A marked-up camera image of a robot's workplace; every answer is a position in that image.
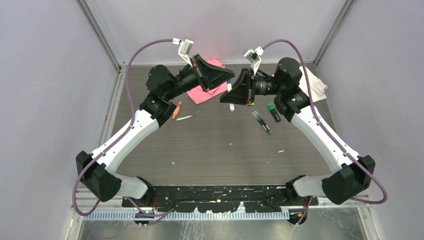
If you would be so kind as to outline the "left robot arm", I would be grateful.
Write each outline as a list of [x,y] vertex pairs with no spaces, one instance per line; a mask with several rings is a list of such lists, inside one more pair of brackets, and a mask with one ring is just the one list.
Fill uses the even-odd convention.
[[149,91],[134,115],[103,146],[90,153],[81,151],[76,156],[80,182],[100,202],[115,196],[130,197],[142,207],[149,206],[154,194],[148,183],[140,177],[127,177],[116,173],[126,156],[148,135],[159,129],[174,113],[172,102],[198,86],[213,90],[235,76],[232,70],[209,64],[199,54],[190,59],[177,75],[166,66],[156,65],[148,73]]

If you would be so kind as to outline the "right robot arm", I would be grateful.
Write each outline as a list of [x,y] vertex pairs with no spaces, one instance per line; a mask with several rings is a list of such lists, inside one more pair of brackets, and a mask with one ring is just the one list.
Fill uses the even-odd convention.
[[274,95],[276,110],[310,140],[330,170],[328,175],[301,175],[287,182],[286,200],[298,205],[305,197],[317,196],[341,205],[369,188],[376,163],[371,156],[361,156],[349,147],[325,122],[299,87],[302,75],[300,64],[290,57],[278,62],[273,75],[261,70],[253,74],[243,68],[220,102],[248,105],[256,96]]

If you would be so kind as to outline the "white marker pen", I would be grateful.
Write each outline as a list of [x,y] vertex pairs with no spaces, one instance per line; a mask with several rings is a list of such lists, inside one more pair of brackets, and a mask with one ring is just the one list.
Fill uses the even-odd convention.
[[176,119],[176,121],[182,121],[182,120],[190,119],[190,118],[192,118],[192,117],[193,117],[193,115],[188,115],[188,116],[184,116],[184,117],[179,117],[179,118],[177,118],[177,119]]

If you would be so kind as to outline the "black green highlighter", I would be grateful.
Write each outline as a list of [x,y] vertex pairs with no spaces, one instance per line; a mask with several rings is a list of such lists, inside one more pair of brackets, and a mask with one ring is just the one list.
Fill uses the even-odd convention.
[[270,113],[271,113],[271,115],[272,115],[273,119],[274,119],[277,123],[278,123],[278,122],[280,122],[280,121],[281,121],[281,118],[280,118],[280,116],[279,116],[279,114],[278,114],[278,111],[277,111],[276,107],[274,106],[274,104],[273,104],[273,103],[269,103],[269,104],[267,105],[267,108],[268,108],[268,110],[270,111]]

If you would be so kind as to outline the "black pen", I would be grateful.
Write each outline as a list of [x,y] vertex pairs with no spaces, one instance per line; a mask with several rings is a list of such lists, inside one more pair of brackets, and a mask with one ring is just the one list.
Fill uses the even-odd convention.
[[262,117],[258,114],[256,110],[253,111],[251,114],[265,130],[268,129],[265,121],[262,119]]

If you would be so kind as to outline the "white blue marker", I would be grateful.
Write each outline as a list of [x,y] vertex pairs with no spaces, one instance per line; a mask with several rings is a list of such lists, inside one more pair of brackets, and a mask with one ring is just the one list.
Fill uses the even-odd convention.
[[234,104],[230,103],[230,104],[229,104],[229,109],[230,109],[230,111],[231,111],[231,112],[234,112],[234,111],[235,111],[235,106],[234,106]]

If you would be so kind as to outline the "green gel pen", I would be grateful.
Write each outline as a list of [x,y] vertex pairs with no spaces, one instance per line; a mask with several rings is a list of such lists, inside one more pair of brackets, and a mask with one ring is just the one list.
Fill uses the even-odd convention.
[[264,130],[267,132],[267,134],[268,135],[271,135],[272,134],[272,131],[271,131],[271,129],[270,129],[270,127],[265,123],[265,121],[262,119],[262,117],[258,114],[258,113],[255,113],[254,112],[254,114],[255,114],[255,118],[256,118],[256,120],[259,122],[259,124],[264,128]]

